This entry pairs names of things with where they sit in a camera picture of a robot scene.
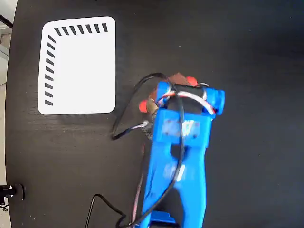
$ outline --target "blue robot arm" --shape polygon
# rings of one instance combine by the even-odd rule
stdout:
[[[183,159],[174,187],[180,194],[184,209],[183,228],[201,228],[206,209],[206,178],[204,156],[208,148],[211,123],[224,109],[225,92],[212,88],[203,88],[206,101],[215,110],[214,115],[202,108],[201,114],[185,113],[183,135],[185,137],[186,156]],[[170,90],[170,85],[160,82],[156,100]],[[171,147],[179,144],[179,113],[159,108],[154,121],[153,143],[147,183],[145,187],[142,213],[148,210],[168,187],[175,172],[177,159],[171,155]],[[153,211],[140,224],[139,228],[148,228],[154,221],[171,224],[173,218],[166,212]]]

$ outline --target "black table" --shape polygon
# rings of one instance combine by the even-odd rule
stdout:
[[[206,153],[205,228],[304,225],[304,2],[302,0],[19,0],[6,97],[13,228],[82,228],[94,193],[130,213],[141,141],[111,142],[126,93],[144,75],[181,72],[226,91]],[[117,104],[110,114],[43,116],[37,109],[42,27],[48,21],[112,16],[117,33]],[[135,97],[124,127],[148,94]],[[91,227],[114,227],[101,202]]]

